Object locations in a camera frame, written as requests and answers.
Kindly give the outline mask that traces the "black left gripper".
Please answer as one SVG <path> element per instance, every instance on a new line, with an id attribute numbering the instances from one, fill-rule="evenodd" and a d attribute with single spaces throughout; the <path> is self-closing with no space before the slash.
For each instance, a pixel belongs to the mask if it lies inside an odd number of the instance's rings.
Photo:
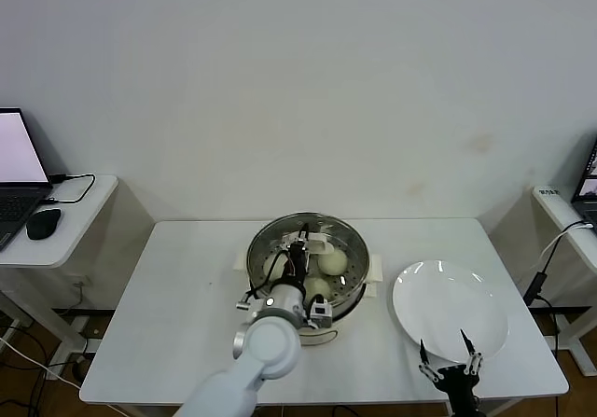
<path id="1" fill-rule="evenodd" d="M 300 243 L 290 244 L 287 251 L 286 274 L 295 278 L 305 278 L 308 273 L 309 252 L 306 242 L 309 241 L 310 228 L 304 223 L 298 232 Z"/>

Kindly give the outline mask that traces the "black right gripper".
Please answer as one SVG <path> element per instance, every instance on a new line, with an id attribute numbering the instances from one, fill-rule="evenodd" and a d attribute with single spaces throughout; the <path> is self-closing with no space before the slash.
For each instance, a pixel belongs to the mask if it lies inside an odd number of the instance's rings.
<path id="1" fill-rule="evenodd" d="M 474 395 L 473 389 L 479 383 L 478 374 L 483 355 L 476 350 L 472 340 L 462 329 L 460 329 L 460 333 L 469 355 L 466 364 L 440 368 L 436 372 L 430 365 L 423 340 L 420 340 L 419 371 L 430 382 L 435 382 L 436 388 L 448 396 L 452 416 L 480 416 L 479 400 Z"/>

